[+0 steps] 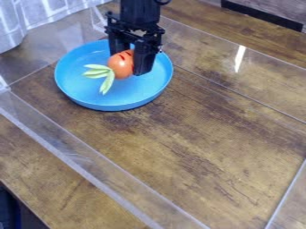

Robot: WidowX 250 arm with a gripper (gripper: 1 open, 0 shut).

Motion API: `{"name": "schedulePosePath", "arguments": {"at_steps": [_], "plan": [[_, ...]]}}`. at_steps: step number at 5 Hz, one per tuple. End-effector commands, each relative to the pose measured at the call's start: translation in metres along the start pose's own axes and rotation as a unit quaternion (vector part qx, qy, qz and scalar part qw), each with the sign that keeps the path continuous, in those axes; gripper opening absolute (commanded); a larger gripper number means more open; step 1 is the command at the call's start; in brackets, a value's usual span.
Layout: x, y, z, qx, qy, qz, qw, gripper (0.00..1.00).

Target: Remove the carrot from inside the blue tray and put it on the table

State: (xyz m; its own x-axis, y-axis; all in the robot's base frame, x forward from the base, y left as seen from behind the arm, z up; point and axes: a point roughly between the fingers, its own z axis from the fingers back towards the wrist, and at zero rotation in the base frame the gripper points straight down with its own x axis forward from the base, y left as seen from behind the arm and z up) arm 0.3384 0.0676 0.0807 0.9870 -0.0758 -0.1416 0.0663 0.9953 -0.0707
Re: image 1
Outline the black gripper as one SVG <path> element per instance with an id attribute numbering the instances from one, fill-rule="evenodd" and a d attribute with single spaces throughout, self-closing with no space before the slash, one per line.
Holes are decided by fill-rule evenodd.
<path id="1" fill-rule="evenodd" d="M 110 53 L 126 51 L 134 44 L 133 73 L 137 76 L 153 70 L 161 52 L 165 29 L 158 23 L 163 5 L 165 0 L 119 0 L 119 13 L 106 13 Z"/>

